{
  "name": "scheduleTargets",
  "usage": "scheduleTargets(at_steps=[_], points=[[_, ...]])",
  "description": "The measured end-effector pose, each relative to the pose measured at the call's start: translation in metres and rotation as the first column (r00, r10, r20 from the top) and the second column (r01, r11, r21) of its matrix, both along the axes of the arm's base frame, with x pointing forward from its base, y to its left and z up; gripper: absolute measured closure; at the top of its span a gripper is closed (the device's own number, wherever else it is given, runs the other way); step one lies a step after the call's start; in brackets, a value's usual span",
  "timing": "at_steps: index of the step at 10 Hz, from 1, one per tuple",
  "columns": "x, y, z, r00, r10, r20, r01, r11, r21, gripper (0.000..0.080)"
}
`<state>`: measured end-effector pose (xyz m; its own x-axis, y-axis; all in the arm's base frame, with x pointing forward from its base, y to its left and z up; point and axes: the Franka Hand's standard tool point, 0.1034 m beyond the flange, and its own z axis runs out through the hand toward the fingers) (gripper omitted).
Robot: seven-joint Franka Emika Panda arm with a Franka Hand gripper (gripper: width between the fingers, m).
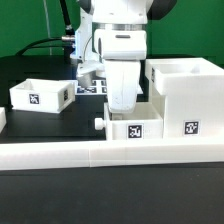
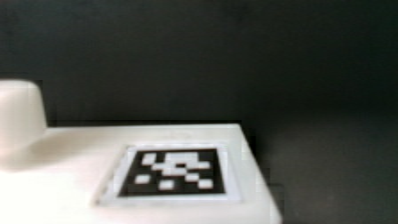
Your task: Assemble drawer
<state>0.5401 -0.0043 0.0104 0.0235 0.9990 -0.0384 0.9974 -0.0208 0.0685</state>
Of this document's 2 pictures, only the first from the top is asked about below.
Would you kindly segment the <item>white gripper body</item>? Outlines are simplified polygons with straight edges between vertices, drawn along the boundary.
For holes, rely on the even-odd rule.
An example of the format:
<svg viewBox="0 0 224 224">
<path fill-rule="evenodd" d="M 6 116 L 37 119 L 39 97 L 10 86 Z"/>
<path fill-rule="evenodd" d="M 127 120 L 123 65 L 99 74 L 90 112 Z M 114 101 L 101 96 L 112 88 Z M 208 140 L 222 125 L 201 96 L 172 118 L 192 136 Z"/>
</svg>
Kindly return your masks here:
<svg viewBox="0 0 224 224">
<path fill-rule="evenodd" d="M 146 59 L 146 32 L 96 29 L 94 48 L 103 61 L 110 112 L 132 113 Z"/>
</svg>

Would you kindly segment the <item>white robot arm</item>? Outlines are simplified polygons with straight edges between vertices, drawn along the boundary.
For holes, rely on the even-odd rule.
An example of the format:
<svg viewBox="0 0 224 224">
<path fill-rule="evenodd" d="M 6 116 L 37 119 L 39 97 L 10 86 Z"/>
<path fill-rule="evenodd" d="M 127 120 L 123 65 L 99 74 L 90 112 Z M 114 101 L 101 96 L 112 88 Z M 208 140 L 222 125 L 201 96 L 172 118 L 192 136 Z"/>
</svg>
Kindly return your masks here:
<svg viewBox="0 0 224 224">
<path fill-rule="evenodd" d="M 164 18 L 177 0 L 76 0 L 82 13 L 75 33 L 76 78 L 86 88 L 94 75 L 107 84 L 112 113 L 131 113 L 141 62 L 147 56 L 146 25 Z"/>
</svg>

